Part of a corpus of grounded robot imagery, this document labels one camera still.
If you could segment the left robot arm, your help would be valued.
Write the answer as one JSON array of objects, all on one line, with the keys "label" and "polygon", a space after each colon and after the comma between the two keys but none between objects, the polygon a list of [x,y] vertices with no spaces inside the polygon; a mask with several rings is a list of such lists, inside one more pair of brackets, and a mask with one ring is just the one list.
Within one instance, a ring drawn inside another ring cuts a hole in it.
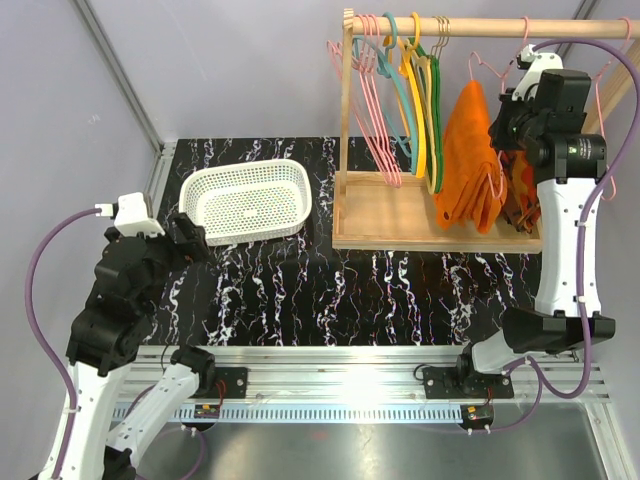
[{"label": "left robot arm", "polygon": [[56,225],[39,243],[28,266],[24,302],[32,333],[58,370],[66,397],[55,439],[39,479],[133,479],[141,460],[171,415],[188,398],[205,397],[217,383],[215,359],[192,346],[178,349],[161,379],[132,411],[113,426],[112,415],[124,380],[173,272],[205,260],[203,227],[174,214],[172,233],[152,218],[136,220],[133,233],[112,226],[94,269],[95,281],[83,310],[71,324],[63,357],[44,337],[35,316],[33,284],[46,246],[73,222],[99,215],[93,208]]}]

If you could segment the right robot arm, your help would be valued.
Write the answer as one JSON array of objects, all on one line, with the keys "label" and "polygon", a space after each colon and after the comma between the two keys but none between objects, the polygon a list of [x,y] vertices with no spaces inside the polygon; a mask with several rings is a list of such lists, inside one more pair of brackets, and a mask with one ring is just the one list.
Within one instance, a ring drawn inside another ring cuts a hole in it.
[{"label": "right robot arm", "polygon": [[601,312],[595,275],[607,146],[602,136],[582,131],[591,79],[581,71],[546,69],[534,87],[531,98],[501,96],[489,134],[493,145],[523,151],[533,167],[543,223],[540,284],[533,308],[508,308],[499,332],[458,356],[453,382],[466,396],[543,354],[580,350],[581,380],[563,395],[576,397],[587,386],[594,344],[615,333],[614,319]]}]

